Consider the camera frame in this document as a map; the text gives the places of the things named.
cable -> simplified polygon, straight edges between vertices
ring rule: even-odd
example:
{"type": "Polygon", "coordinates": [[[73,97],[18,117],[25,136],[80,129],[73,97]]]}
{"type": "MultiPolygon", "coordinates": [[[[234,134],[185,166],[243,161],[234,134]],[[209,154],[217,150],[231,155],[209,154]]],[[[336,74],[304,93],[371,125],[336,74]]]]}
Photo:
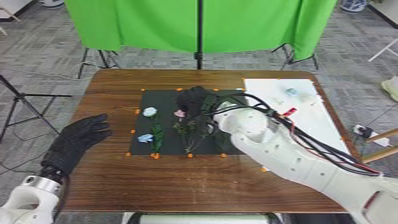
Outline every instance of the cable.
{"type": "Polygon", "coordinates": [[[355,173],[359,175],[366,175],[366,176],[378,176],[380,175],[380,171],[373,170],[364,164],[360,164],[357,159],[343,151],[339,151],[334,147],[330,147],[323,142],[320,142],[312,138],[312,136],[309,136],[309,134],[300,130],[300,128],[295,127],[295,123],[289,120],[289,118],[280,116],[280,114],[275,112],[275,110],[270,108],[268,104],[263,102],[261,99],[257,99],[256,96],[252,96],[250,94],[245,94],[245,93],[243,94],[231,94],[231,95],[220,97],[218,102],[217,102],[215,105],[220,105],[222,102],[224,102],[224,99],[225,98],[233,98],[233,96],[247,96],[247,97],[254,98],[259,103],[254,106],[238,105],[238,106],[231,106],[227,108],[222,108],[218,110],[213,110],[213,112],[204,114],[204,116],[211,116],[215,114],[225,113],[227,111],[241,109],[241,108],[256,109],[279,122],[279,124],[284,125],[284,127],[289,130],[291,139],[295,140],[296,144],[305,148],[305,150],[311,152],[311,154],[314,156],[318,156],[320,158],[328,160],[328,162],[341,169],[344,169],[348,172],[352,172],[352,173],[355,173]],[[298,139],[302,140],[302,142],[305,143],[305,145],[309,147],[305,147],[302,145],[302,143],[298,142],[295,136],[298,137],[298,139]]]}
{"type": "Polygon", "coordinates": [[[373,122],[380,119],[380,117],[387,114],[387,112],[394,109],[396,106],[398,106],[398,103],[392,105],[392,107],[387,109],[387,111],[378,115],[378,117],[369,121],[366,126],[373,124],[373,122]]]}
{"type": "Polygon", "coordinates": [[[16,128],[12,127],[12,135],[14,135],[14,137],[18,138],[18,140],[23,141],[23,142],[35,140],[37,138],[44,137],[48,134],[49,134],[49,132],[48,132],[46,134],[41,134],[41,135],[37,135],[35,137],[25,139],[25,138],[21,138],[19,135],[16,134],[16,128]]]}
{"type": "Polygon", "coordinates": [[[23,163],[19,163],[19,165],[16,165],[12,168],[9,168],[5,165],[3,165],[3,162],[0,162],[0,165],[2,165],[2,167],[5,168],[5,171],[0,173],[0,176],[9,172],[9,171],[12,171],[12,172],[19,172],[19,173],[23,173],[23,172],[26,172],[26,173],[35,173],[34,171],[18,171],[18,170],[14,170],[18,167],[21,167],[28,162],[32,162],[35,159],[39,159],[41,158],[41,156],[46,154],[46,151],[32,158],[32,159],[28,159],[23,163]]]}
{"type": "MultiPolygon", "coordinates": [[[[96,64],[96,62],[81,62],[81,63],[78,63],[78,64],[73,66],[71,70],[67,71],[67,74],[73,73],[73,71],[76,70],[76,68],[80,67],[81,64],[90,64],[92,66],[99,67],[99,65],[96,64]]],[[[83,80],[89,80],[89,79],[90,79],[90,77],[89,77],[89,78],[83,78],[83,79],[74,79],[74,78],[64,76],[62,73],[58,73],[58,74],[49,74],[49,73],[42,73],[42,72],[25,71],[25,70],[19,70],[19,69],[14,69],[14,68],[0,68],[0,69],[2,69],[2,70],[9,70],[9,71],[14,71],[14,72],[21,72],[21,73],[28,73],[28,74],[42,75],[42,76],[46,76],[46,77],[58,77],[58,78],[67,79],[67,80],[71,80],[71,81],[83,81],[83,80]]]]}

table surface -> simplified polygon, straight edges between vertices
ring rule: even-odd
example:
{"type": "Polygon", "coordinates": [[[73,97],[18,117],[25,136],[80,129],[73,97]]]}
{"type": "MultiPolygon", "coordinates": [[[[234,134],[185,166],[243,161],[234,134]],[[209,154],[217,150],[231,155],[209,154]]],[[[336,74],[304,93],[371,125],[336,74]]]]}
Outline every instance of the table surface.
{"type": "Polygon", "coordinates": [[[87,151],[71,177],[65,211],[135,212],[343,212],[305,186],[286,181],[245,156],[126,157],[140,89],[243,88],[241,78],[311,79],[341,137],[359,157],[344,128],[311,73],[296,71],[101,70],[73,120],[108,113],[113,136],[87,151]]]}

white paper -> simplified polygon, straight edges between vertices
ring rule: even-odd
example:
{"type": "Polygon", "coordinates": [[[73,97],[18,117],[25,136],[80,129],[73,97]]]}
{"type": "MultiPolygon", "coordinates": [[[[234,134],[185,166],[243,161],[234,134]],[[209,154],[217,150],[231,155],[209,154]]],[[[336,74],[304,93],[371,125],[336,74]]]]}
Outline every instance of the white paper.
{"type": "MultiPolygon", "coordinates": [[[[245,79],[245,91],[261,98],[280,114],[291,108],[296,109],[289,116],[296,127],[327,145],[350,154],[312,81],[307,79],[245,79]],[[296,96],[288,95],[289,88],[296,90],[296,96]]],[[[254,106],[256,100],[247,100],[248,105],[254,106]]]]}

green object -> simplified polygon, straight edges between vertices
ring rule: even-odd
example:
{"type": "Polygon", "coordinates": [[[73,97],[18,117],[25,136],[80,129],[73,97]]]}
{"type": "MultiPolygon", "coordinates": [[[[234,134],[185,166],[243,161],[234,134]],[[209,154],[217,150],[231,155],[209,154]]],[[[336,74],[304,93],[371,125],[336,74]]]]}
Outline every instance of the green object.
{"type": "Polygon", "coordinates": [[[161,145],[163,145],[163,135],[165,135],[161,124],[160,124],[160,121],[158,121],[158,114],[153,117],[153,128],[151,128],[151,131],[153,131],[151,150],[153,150],[154,153],[158,153],[161,145]]]}
{"type": "Polygon", "coordinates": [[[398,102],[398,77],[382,82],[382,88],[398,102]]]}
{"type": "MultiPolygon", "coordinates": [[[[85,47],[195,52],[197,0],[65,0],[85,47]]],[[[204,0],[204,52],[295,48],[312,55],[336,0],[204,0]]]]}

robot forearm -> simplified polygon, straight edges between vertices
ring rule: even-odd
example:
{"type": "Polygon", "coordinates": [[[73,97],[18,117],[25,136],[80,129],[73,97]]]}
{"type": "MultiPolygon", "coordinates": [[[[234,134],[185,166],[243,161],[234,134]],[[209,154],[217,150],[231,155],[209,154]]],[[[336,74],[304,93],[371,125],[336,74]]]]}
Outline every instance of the robot forearm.
{"type": "Polygon", "coordinates": [[[236,148],[264,168],[289,181],[309,186],[341,204],[360,224],[396,223],[398,181],[344,171],[302,148],[289,130],[268,129],[268,117],[254,109],[236,109],[213,116],[231,134],[236,148]]]}
{"type": "Polygon", "coordinates": [[[25,178],[0,208],[0,224],[53,223],[62,176],[62,172],[53,167],[44,167],[39,176],[25,178]]]}

